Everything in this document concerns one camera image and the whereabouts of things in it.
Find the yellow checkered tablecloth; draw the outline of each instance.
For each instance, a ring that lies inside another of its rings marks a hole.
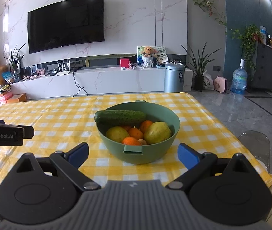
[[[153,163],[133,165],[112,156],[102,143],[94,122],[96,111],[135,100],[166,106],[181,121],[173,145],[162,159]],[[31,125],[35,129],[33,139],[24,140],[23,146],[0,147],[0,183],[23,153],[32,152],[36,157],[46,157],[56,150],[68,151],[81,142],[87,142],[89,158],[79,170],[102,186],[107,180],[147,179],[160,179],[166,185],[187,170],[177,157],[180,143],[186,143],[198,152],[210,151],[224,158],[241,152],[267,186],[272,185],[272,177],[237,138],[186,93],[109,95],[13,103],[0,107],[0,119],[6,124]]]

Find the tv screen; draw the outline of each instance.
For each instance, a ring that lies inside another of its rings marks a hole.
[[[28,12],[29,53],[104,41],[104,0],[66,0]]]

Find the hanging plant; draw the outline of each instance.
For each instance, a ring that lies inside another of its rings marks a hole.
[[[216,9],[214,5],[214,1],[208,1],[208,0],[193,0],[195,2],[195,6],[199,6],[200,9],[203,10],[203,12],[208,12],[209,17],[214,17],[215,21],[218,21],[219,25],[223,25],[225,28],[227,28],[227,21],[226,16],[223,15],[223,12],[220,14],[218,10]]]
[[[260,37],[260,29],[252,24],[245,27],[243,33],[240,33],[239,29],[232,30],[232,39],[236,38],[241,40],[240,47],[242,48],[242,58],[245,60],[245,68],[248,72],[248,78],[253,80],[255,70],[255,63],[253,62],[253,55],[255,52],[255,44]]]

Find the wall outlet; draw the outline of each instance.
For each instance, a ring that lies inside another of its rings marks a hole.
[[[213,66],[213,71],[220,72],[221,67],[220,66]]]

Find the teddy bear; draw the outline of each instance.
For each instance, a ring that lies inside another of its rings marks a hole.
[[[145,47],[142,56],[144,57],[157,57],[157,54],[154,53],[153,47]]]

